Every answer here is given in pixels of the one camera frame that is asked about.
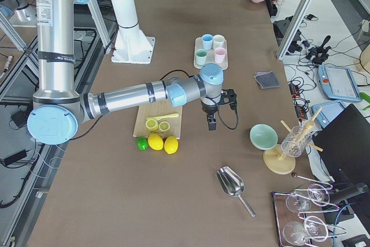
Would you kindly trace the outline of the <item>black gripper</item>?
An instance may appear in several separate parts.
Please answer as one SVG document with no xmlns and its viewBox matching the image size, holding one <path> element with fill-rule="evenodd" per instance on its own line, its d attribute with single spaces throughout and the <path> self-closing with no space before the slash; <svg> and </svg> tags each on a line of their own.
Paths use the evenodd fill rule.
<svg viewBox="0 0 370 247">
<path fill-rule="evenodd" d="M 202 110 L 207 114 L 208 130 L 215 131 L 217 122 L 214 114 L 218 112 L 218 103 L 210 97 L 201 98 Z"/>
</svg>

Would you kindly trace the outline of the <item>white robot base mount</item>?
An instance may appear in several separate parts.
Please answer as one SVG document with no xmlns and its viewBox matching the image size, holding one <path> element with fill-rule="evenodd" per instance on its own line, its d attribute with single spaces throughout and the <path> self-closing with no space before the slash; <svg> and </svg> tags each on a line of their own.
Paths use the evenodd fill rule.
<svg viewBox="0 0 370 247">
<path fill-rule="evenodd" d="M 146 36 L 140 29 L 135 1 L 111 0 L 111 2 L 119 28 L 112 62 L 150 64 L 155 38 Z"/>
</svg>

